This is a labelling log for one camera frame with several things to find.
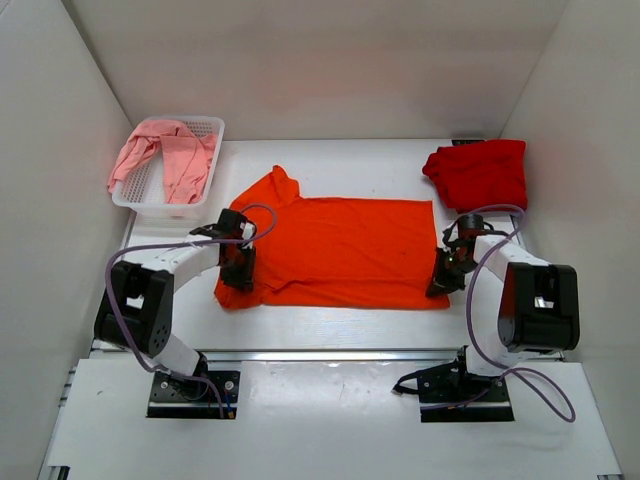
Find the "orange t shirt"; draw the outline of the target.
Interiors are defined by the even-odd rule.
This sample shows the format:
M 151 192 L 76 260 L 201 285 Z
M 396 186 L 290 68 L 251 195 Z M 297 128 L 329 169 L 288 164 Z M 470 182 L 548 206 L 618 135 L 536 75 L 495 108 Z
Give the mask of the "orange t shirt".
M 266 235 L 255 243 L 252 291 L 217 283 L 214 295 L 227 310 L 450 306 L 446 296 L 426 295 L 438 245 L 429 201 L 304 198 L 298 181 L 275 165 L 230 207 Z

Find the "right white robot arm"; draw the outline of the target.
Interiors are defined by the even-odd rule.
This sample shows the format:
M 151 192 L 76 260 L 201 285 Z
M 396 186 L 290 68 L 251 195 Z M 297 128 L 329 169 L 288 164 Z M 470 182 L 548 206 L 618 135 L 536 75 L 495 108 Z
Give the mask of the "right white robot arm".
M 428 298 L 466 293 L 465 316 L 471 344 L 461 351 L 464 366 L 448 376 L 449 391 L 471 400 L 519 363 L 574 350 L 580 339 L 578 278 L 568 265 L 540 259 L 515 235 L 496 230 L 479 213 L 460 216 L 443 231 Z M 473 330 L 473 289 L 483 268 L 502 282 L 495 331 L 479 340 Z

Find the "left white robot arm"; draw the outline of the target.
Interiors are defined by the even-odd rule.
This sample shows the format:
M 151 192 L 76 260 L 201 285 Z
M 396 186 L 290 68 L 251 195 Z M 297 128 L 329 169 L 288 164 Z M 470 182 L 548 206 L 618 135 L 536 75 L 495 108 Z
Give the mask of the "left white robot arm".
M 253 289 L 257 226 L 243 213 L 224 209 L 217 222 L 197 227 L 145 263 L 118 259 L 106 268 L 105 292 L 94 323 L 96 339 L 131 351 L 144 369 L 174 376 L 188 398 L 208 389 L 201 353 L 172 333 L 175 293 L 217 268 L 225 286 Z

